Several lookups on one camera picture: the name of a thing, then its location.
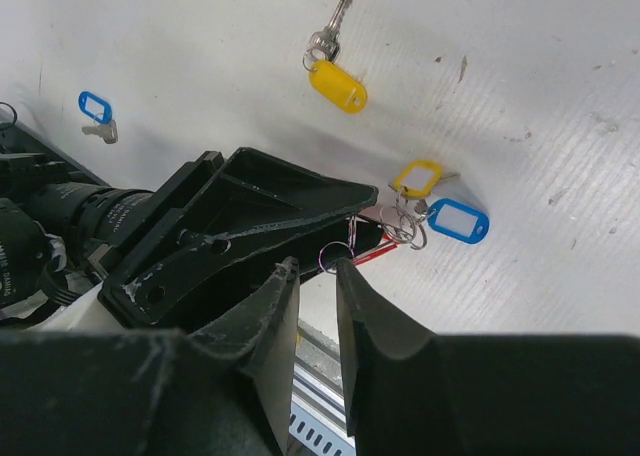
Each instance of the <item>key tag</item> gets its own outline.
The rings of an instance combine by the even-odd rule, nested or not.
[[[433,161],[413,161],[389,186],[405,199],[425,199],[443,175],[442,166]]]
[[[467,244],[477,244],[489,232],[489,217],[453,199],[439,199],[429,207],[427,217],[434,231]]]
[[[367,90],[355,78],[335,64],[318,60],[308,71],[309,82],[313,89],[345,113],[359,113],[366,106]]]
[[[113,117],[111,105],[89,91],[80,93],[80,96],[78,96],[78,107],[80,111],[98,124],[109,124]]]

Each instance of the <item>blue key tag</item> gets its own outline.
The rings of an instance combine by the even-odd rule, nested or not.
[[[489,232],[489,217],[453,199],[439,199],[429,207],[431,229],[467,244],[476,244]]]
[[[80,107],[80,111],[98,124],[109,124],[113,117],[111,105],[89,91],[80,93],[80,96],[78,96],[78,106]]]

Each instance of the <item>yellow key tag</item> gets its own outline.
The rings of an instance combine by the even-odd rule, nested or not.
[[[393,180],[391,188],[407,199],[424,199],[442,177],[442,166],[433,161],[413,161],[400,176]]]
[[[313,63],[309,81],[316,91],[345,113],[358,113],[367,104],[367,90],[335,64],[319,60]]]

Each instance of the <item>white plastic part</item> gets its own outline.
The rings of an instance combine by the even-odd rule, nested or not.
[[[445,205],[436,218],[436,224],[468,238],[476,227],[478,218],[453,206]]]
[[[433,179],[434,172],[424,166],[414,166],[402,180],[402,186],[420,190]]]

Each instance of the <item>screw hole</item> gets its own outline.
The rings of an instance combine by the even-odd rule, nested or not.
[[[216,239],[213,243],[211,243],[211,246],[209,246],[209,251],[211,252],[211,254],[220,256],[221,254],[229,251],[230,247],[231,241],[229,241],[228,239]]]
[[[157,286],[147,293],[147,301],[149,301],[149,304],[158,304],[164,299],[164,294],[164,288]]]

